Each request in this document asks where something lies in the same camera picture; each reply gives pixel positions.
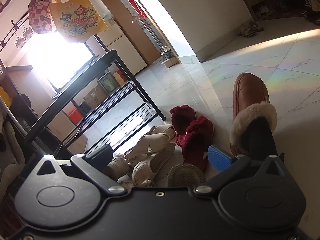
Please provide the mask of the brown fur lined slipper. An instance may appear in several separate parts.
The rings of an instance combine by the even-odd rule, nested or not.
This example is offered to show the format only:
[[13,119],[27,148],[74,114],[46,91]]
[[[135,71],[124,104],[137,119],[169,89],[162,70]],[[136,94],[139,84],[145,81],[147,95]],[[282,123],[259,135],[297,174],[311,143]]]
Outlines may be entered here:
[[231,152],[257,160],[276,155],[273,132],[277,120],[276,109],[270,103],[263,80],[251,73],[240,74],[233,89],[233,123],[229,136]]

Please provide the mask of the white chunky sneaker rear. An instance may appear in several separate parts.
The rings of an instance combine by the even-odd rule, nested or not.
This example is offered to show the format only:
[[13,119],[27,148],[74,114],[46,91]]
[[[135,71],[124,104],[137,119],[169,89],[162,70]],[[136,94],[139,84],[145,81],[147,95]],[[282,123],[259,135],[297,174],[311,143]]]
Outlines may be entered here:
[[124,157],[115,157],[103,170],[103,174],[114,181],[128,174],[129,160]]

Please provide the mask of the white chunky sneaker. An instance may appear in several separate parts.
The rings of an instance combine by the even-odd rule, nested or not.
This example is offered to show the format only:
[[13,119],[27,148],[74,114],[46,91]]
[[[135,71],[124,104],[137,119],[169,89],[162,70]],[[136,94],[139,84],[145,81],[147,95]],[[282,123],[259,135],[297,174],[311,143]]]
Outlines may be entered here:
[[195,188],[205,181],[204,173],[197,166],[188,163],[173,166],[167,175],[167,187]]
[[103,170],[103,174],[114,181],[128,174],[129,160],[124,157],[115,157]]

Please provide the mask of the red fuzzy slipper near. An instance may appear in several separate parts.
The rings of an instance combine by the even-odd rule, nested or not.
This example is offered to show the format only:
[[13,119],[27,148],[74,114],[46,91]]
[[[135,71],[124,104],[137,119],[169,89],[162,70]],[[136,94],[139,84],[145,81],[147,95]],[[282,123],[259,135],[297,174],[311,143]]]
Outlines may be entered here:
[[214,125],[205,116],[192,121],[183,138],[182,155],[184,163],[197,166],[205,172],[208,166],[208,157],[205,155],[213,142]]

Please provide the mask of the red fuzzy slipper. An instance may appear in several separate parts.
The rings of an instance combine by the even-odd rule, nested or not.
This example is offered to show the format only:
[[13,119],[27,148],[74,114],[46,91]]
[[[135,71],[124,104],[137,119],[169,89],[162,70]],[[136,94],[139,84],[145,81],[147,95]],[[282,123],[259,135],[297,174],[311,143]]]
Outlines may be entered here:
[[208,157],[205,155],[213,142],[214,125],[205,116],[192,121],[183,138],[182,155],[184,163],[197,166],[205,172],[208,166]]
[[196,119],[196,112],[190,106],[182,105],[172,108],[169,113],[171,114],[171,124],[176,132],[176,144],[183,147],[187,128]]

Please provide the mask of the white chunky sneaker front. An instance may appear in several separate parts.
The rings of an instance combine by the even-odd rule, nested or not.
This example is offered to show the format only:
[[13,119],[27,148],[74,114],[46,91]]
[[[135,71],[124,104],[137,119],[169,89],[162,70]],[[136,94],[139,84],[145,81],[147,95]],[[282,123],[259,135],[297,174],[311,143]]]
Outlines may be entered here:
[[204,173],[197,166],[188,163],[173,166],[167,175],[167,187],[195,188],[205,181]]

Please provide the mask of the red storage box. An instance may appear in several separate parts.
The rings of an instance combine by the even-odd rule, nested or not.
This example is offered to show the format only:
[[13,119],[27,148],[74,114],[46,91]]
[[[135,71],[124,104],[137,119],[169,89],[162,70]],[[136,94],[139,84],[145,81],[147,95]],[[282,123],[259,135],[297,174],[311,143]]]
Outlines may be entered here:
[[63,112],[65,115],[68,116],[68,118],[71,120],[71,122],[75,125],[80,123],[83,119],[83,115],[81,112],[70,102],[68,103],[64,108]]

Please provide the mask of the white embroidered heel shoe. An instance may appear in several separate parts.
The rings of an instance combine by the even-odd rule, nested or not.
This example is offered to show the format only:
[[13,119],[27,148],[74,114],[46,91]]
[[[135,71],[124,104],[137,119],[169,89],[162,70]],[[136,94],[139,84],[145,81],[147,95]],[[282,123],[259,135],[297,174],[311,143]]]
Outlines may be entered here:
[[132,181],[136,187],[148,187],[164,164],[171,158],[176,145],[169,143],[158,153],[150,154],[146,159],[140,161],[133,169]]

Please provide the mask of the black metal shoe rack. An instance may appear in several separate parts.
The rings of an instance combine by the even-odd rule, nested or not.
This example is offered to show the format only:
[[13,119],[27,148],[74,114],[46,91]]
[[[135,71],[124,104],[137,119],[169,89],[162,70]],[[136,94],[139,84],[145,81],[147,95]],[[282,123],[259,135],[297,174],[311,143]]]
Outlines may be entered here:
[[117,124],[112,130],[104,135],[98,142],[103,141],[106,137],[109,137],[116,129],[118,129],[127,119],[131,118],[144,106],[148,106],[150,109],[150,117],[143,121],[139,126],[135,127],[133,131],[128,134],[128,137],[124,138],[120,144],[116,147],[118,149],[125,142],[131,139],[137,134],[142,128],[149,124],[156,117],[161,118],[163,121],[166,120],[165,115],[156,106],[153,100],[150,98],[148,93],[144,90],[141,84],[137,81],[135,76],[129,71],[126,64],[119,57],[116,50],[108,51],[98,61],[85,69],[75,80],[62,90],[56,96],[53,103],[45,110],[45,112],[38,118],[33,124],[31,129],[26,133],[24,137],[25,143],[31,143],[36,137],[52,122],[52,120],[60,113],[63,108],[69,103],[77,94],[79,94],[98,74],[105,70],[108,66],[115,63],[118,69],[126,77],[127,82],[118,88],[111,96],[104,100],[98,107],[95,107],[88,116],[86,116],[77,126],[74,128],[58,145],[54,155],[57,156],[61,150],[67,150],[74,142],[76,142],[81,135],[84,134],[89,128],[91,128],[101,117],[109,112],[114,106],[123,101],[132,92],[136,92],[140,98],[144,101],[142,105],[136,108],[127,118]]

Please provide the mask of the red fuzzy slipper far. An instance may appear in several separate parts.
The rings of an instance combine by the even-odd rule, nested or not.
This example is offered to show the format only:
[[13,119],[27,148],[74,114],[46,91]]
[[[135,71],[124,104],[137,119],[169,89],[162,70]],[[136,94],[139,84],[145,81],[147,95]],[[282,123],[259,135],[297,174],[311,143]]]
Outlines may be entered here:
[[196,119],[196,112],[190,106],[182,105],[172,108],[169,113],[171,114],[171,124],[176,132],[176,144],[183,147],[187,128]]

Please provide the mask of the beige high heel sandal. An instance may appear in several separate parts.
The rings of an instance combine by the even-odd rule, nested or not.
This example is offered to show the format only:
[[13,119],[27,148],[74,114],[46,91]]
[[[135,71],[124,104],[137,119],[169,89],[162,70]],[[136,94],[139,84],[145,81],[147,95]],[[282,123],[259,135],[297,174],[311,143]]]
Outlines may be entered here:
[[176,137],[176,132],[171,124],[153,126],[148,133],[124,154],[130,160],[144,154],[154,154],[163,150]]

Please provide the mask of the brown cardboard box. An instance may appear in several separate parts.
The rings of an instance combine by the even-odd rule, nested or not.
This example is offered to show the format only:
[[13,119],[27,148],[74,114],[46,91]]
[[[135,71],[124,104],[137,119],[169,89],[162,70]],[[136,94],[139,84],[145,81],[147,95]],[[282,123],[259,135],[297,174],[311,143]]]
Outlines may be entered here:
[[98,84],[87,95],[83,97],[84,102],[91,108],[95,109],[108,98],[106,90]]

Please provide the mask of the yellow cartoon tote bag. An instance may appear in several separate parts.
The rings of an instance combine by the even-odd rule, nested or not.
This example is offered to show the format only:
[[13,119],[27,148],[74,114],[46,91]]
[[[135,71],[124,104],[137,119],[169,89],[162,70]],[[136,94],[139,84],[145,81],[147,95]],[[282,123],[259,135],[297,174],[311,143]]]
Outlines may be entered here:
[[90,0],[55,0],[49,10],[57,31],[70,42],[85,42],[108,29]]

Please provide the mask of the red checkered bag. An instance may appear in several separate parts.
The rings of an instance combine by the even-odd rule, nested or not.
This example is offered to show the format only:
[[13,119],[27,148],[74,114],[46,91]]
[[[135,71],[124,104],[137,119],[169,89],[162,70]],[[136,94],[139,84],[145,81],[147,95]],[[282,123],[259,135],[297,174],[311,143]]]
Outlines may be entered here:
[[53,19],[49,10],[51,0],[30,0],[28,5],[28,21],[37,34],[46,34],[53,30]]

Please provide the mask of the wall coat hook rack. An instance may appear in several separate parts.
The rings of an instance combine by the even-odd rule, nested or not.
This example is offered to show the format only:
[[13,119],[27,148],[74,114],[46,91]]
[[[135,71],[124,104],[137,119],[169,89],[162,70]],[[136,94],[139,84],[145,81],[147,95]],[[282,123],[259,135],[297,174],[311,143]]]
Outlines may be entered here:
[[12,24],[12,28],[9,30],[9,32],[1,39],[1,52],[5,48],[5,46],[8,44],[10,39],[16,34],[16,32],[19,30],[19,28],[25,23],[25,21],[28,19],[28,11],[26,11],[17,22],[14,22],[13,19],[10,20]]

